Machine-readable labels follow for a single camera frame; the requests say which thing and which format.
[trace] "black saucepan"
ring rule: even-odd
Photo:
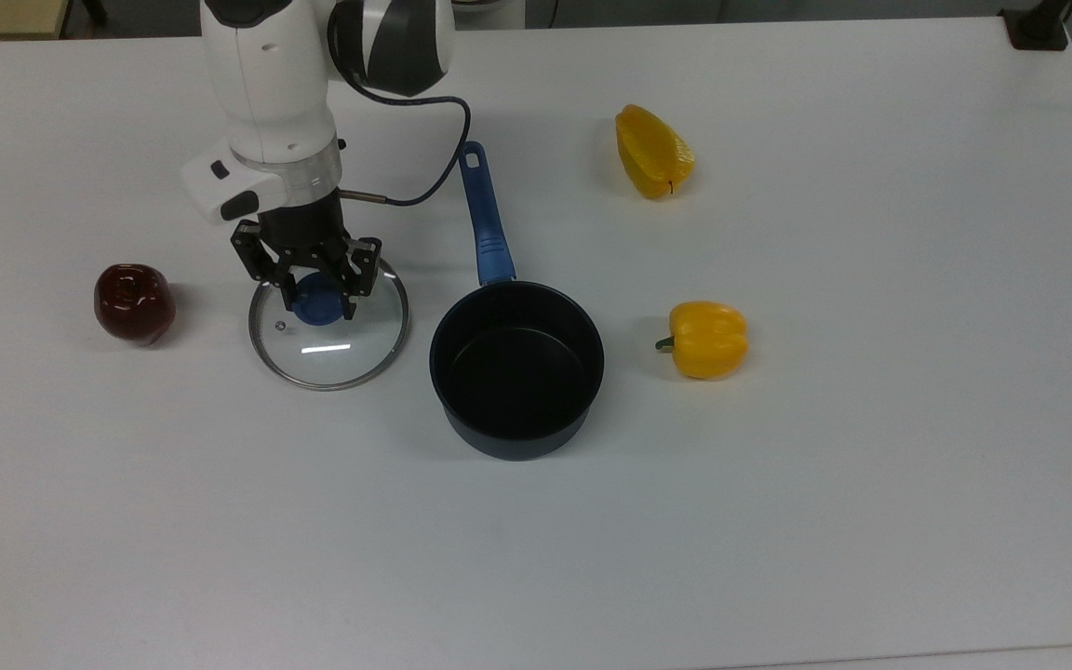
[[[467,142],[460,164],[481,287],[441,319],[429,372],[464,441],[527,461],[582,428],[604,381],[604,343],[565,294],[516,280],[482,146]]]

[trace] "white robot link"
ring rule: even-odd
[[[323,272],[339,289],[342,316],[352,296],[370,296],[379,247],[349,237],[342,220],[340,150],[328,81],[413,96],[448,71],[455,32],[449,0],[200,0],[209,79],[226,116],[226,136],[181,169],[206,220],[235,223],[230,237],[251,279],[273,284],[293,309],[293,268]],[[348,194],[392,205],[382,195]]]

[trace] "apple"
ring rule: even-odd
[[[115,338],[136,344],[160,339],[176,318],[172,289],[161,271],[137,264],[111,265],[93,289],[98,323]]]

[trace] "pan handle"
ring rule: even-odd
[[[503,237],[503,222],[498,221],[498,205],[494,200],[494,187],[490,184],[490,169],[486,166],[486,150],[477,142],[465,142],[458,164],[465,187],[468,219],[474,224],[477,283],[488,285],[516,279],[516,266],[507,250],[507,238]]]

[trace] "bell pepper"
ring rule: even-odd
[[[721,377],[747,355],[747,321],[720,302],[681,302],[668,315],[668,330],[671,338],[656,342],[656,349],[672,352],[686,377]]]
[[[673,194],[694,172],[694,152],[668,123],[638,105],[614,117],[617,157],[644,198]]]

